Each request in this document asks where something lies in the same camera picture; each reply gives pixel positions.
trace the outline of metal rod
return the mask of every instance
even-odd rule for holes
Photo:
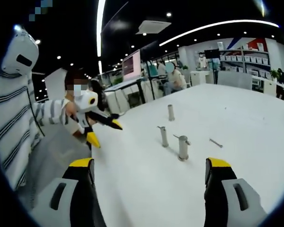
[[[161,131],[161,136],[162,136],[162,146],[167,148],[169,146],[169,143],[167,141],[167,134],[166,134],[166,129],[165,127],[159,127],[158,128],[160,129]]]
[[[217,143],[216,141],[212,140],[212,139],[209,139],[210,142],[213,142],[215,145],[219,146],[220,148],[223,147],[223,145]]]
[[[176,136],[179,139],[179,156],[178,159],[180,161],[188,160],[188,145],[191,145],[190,142],[187,140],[187,136]]]
[[[168,105],[168,109],[169,109],[169,121],[174,121],[175,120],[175,116],[174,116],[174,109],[172,107],[172,105]]]

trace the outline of monitor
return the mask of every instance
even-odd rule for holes
[[[123,81],[141,77],[140,50],[129,55],[122,62]]]

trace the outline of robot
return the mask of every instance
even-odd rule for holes
[[[119,118],[118,114],[111,114],[107,116],[104,112],[98,109],[98,95],[95,92],[86,90],[86,91],[76,91],[74,88],[74,103],[78,109],[76,118],[71,117],[77,121],[79,126],[79,131],[85,135],[87,145],[91,150],[91,145],[94,145],[96,148],[100,148],[99,140],[97,139],[91,125],[89,124],[89,119],[96,121],[102,125],[110,126],[114,129],[123,130],[120,123],[117,121]]]

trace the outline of metal peg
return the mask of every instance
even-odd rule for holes
[[[172,105],[168,105],[168,109],[169,109],[169,121],[174,121],[175,120],[175,116],[174,116],[174,109],[172,107]]]
[[[187,140],[187,136],[176,136],[174,137],[179,139],[179,156],[178,159],[180,161],[188,160],[188,145],[190,146],[191,143]]]
[[[167,135],[166,135],[166,129],[165,127],[159,127],[157,126],[160,131],[161,131],[161,136],[162,136],[162,146],[167,148],[169,146],[169,143],[167,142]]]

